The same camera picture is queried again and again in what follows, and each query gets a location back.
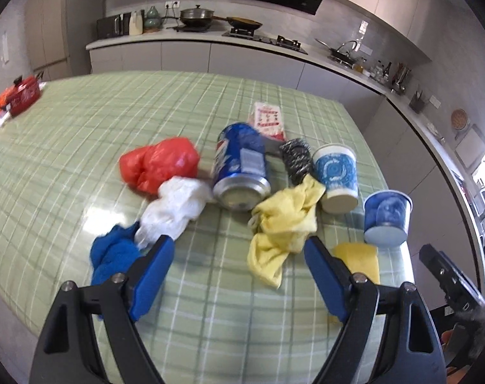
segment blue paper cup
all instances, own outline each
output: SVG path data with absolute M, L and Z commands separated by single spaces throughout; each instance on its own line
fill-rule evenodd
M 365 208 L 365 242 L 378 247 L 398 247 L 408 239 L 413 202 L 405 193 L 382 190 L 370 195 Z
M 317 179 L 326 186 L 321 205 L 327 213 L 348 213 L 358 206 L 354 151 L 343 144 L 326 144 L 313 156 Z

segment blue gripper pad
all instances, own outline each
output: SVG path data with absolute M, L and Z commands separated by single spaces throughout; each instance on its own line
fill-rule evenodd
M 167 236 L 134 287 L 132 305 L 129 309 L 129 315 L 134 322 L 150 310 L 168 273 L 174 254 L 175 242 Z
M 346 308 L 344 288 L 311 238 L 305 242 L 305 261 L 328 312 L 338 317 L 342 323 L 345 323 L 349 317 L 349 312 Z

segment wall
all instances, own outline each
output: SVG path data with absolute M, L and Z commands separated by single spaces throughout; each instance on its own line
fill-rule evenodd
M 19 75 L 32 72 L 26 50 L 24 7 L 27 0 L 11 0 L 0 15 L 0 92 L 13 84 Z M 4 64 L 2 37 L 8 36 L 9 61 Z
M 175 0 L 106 0 L 106 15 L 115 15 L 144 8 L 148 10 L 155 5 L 161 15 L 164 15 L 165 1 Z M 258 31 L 260 34 L 283 35 L 288 39 L 297 39 L 303 44 L 311 45 L 314 50 L 323 51 L 323 47 L 315 41 L 318 38 L 331 46 L 338 47 L 341 43 L 357 37 L 362 20 L 369 23 L 363 38 L 363 44 L 373 50 L 369 63 L 378 59 L 383 62 L 405 62 L 418 65 L 428 62 L 425 55 L 398 32 L 375 20 L 334 0 L 323 0 L 315 16 L 282 7 L 253 0 L 180 0 L 180 9 L 195 7 L 196 4 L 215 11 L 216 16 L 245 17 L 264 24 Z M 173 20 L 168 20 L 167 26 L 174 26 Z
M 450 124 L 457 108 L 485 135 L 485 31 L 471 10 L 452 9 L 433 62 L 415 68 L 413 76 L 410 89 L 418 83 L 441 101 L 439 109 L 428 103 L 424 114 L 451 148 L 461 142 Z

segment green plaid tablecloth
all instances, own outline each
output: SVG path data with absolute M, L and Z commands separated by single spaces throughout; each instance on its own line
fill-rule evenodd
M 188 137 L 208 177 L 221 130 L 246 121 L 255 101 L 282 107 L 288 138 L 313 149 L 344 143 L 357 156 L 360 203 L 351 214 L 318 213 L 328 248 L 363 240 L 363 198 L 386 187 L 361 133 L 335 102 L 262 82 L 193 73 L 113 73 L 50 83 L 29 111 L 0 130 L 0 295 L 33 333 L 60 284 L 89 284 L 93 239 L 132 224 L 147 206 L 120 179 L 119 157 L 172 136 Z M 288 185 L 270 158 L 274 191 Z M 282 287 L 251 276 L 249 214 L 208 205 L 177 240 L 162 300 L 137 327 L 169 384 L 306 383 L 333 346 L 330 320 L 303 255 L 288 258 Z M 379 252 L 382 283 L 412 280 L 406 245 Z M 103 325 L 106 369 L 119 382 Z M 359 381 L 376 356 L 376 322 Z

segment white countertop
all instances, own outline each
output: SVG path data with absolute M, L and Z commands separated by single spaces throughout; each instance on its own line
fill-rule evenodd
M 405 97 L 400 97 L 396 94 L 391 93 L 391 91 L 384 86 L 380 85 L 371 78 L 357 73 L 356 71 L 345 68 L 344 66 L 335 63 L 328 59 L 326 51 L 321 47 L 314 47 L 308 45 L 302 45 L 301 47 L 308 52 L 308 55 L 304 53 L 292 51 L 290 49 L 282 48 L 279 46 L 270 45 L 269 43 L 255 42 L 253 40 L 236 39 L 233 37 L 225 37 L 222 34 L 227 31 L 226 29 L 211 29 L 205 33 L 188 33 L 188 32 L 176 32 L 172 29 L 160 30 L 156 33 L 146 33 L 138 36 L 122 36 L 113 39 L 103 39 L 97 40 L 86 46 L 87 50 L 94 50 L 101 47 L 108 47 L 127 43 L 137 43 L 137 42 L 149 42 L 149 41 L 164 41 L 164 40 L 192 40 L 192 41 L 203 41 L 211 43 L 226 43 L 233 44 L 237 46 L 245 46 L 256 48 L 260 50 L 266 50 L 270 52 L 279 53 L 280 55 L 285 55 L 289 57 L 296 58 L 308 63 L 318 65 L 322 68 L 326 68 L 340 75 L 346 76 L 355 82 L 360 83 L 367 88 L 376 91 L 392 102 L 392 104 L 405 116 L 410 125 L 416 129 L 420 137 L 429 146 L 430 150 L 433 152 L 434 156 L 441 165 L 441 170 L 448 176 L 449 183 L 451 184 L 452 190 L 456 193 L 456 198 L 461 204 L 463 210 L 463 217 L 467 220 L 470 231 L 472 235 L 472 243 L 477 253 L 477 261 L 479 264 L 479 272 L 481 277 L 481 290 L 483 295 L 485 295 L 485 263 L 484 254 L 480 246 L 480 231 L 477 228 L 477 224 L 474 220 L 472 212 L 469 205 L 461 192 L 459 185 L 456 181 L 452 172 L 458 174 L 462 179 L 465 180 L 467 184 L 473 183 L 472 180 L 468 180 L 468 175 L 461 170 L 461 165 L 458 165 L 458 160 L 456 155 L 450 151 L 450 149 L 445 149 L 444 146 L 436 139 L 436 137 L 427 129 L 427 119 L 422 115 L 416 114 L 408 106 L 408 100 Z
M 197 42 L 211 42 L 211 43 L 228 43 L 236 46 L 246 46 L 261 50 L 267 50 L 270 52 L 280 53 L 281 55 L 290 56 L 298 60 L 313 63 L 323 68 L 330 69 L 340 75 L 344 75 L 353 81 L 356 81 L 367 88 L 371 88 L 378 93 L 385 94 L 386 88 L 377 83 L 371 78 L 359 74 L 358 72 L 345 68 L 338 63 L 335 63 L 328 59 L 328 51 L 322 49 L 322 47 L 314 47 L 308 45 L 302 45 L 301 47 L 308 52 L 308 55 L 304 53 L 292 51 L 280 46 L 274 46 L 269 43 L 255 42 L 253 40 L 237 39 L 234 37 L 222 36 L 224 32 L 228 30 L 217 29 L 217 31 L 208 31 L 205 33 L 190 33 L 190 32 L 176 32 L 175 30 L 160 30 L 155 33 L 144 33 L 138 36 L 121 36 L 112 39 L 102 39 L 90 43 L 86 46 L 87 50 L 98 49 L 101 47 L 115 46 L 119 44 L 138 43 L 138 42 L 151 42 L 151 41 L 163 41 L 163 40 L 195 40 Z

